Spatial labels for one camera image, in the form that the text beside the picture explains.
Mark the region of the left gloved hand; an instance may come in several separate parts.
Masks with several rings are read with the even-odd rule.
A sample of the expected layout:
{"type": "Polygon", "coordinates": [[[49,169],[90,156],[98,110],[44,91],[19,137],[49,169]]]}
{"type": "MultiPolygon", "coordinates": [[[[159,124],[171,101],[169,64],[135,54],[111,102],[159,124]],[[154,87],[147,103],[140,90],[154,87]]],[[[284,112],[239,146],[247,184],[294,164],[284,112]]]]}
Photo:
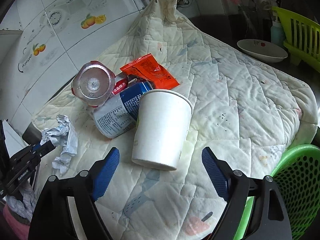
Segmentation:
{"type": "Polygon", "coordinates": [[[37,198],[29,181],[25,181],[19,187],[17,193],[22,195],[22,200],[18,200],[15,196],[7,195],[7,204],[14,213],[17,213],[22,218],[26,218],[31,221],[37,198]]]}

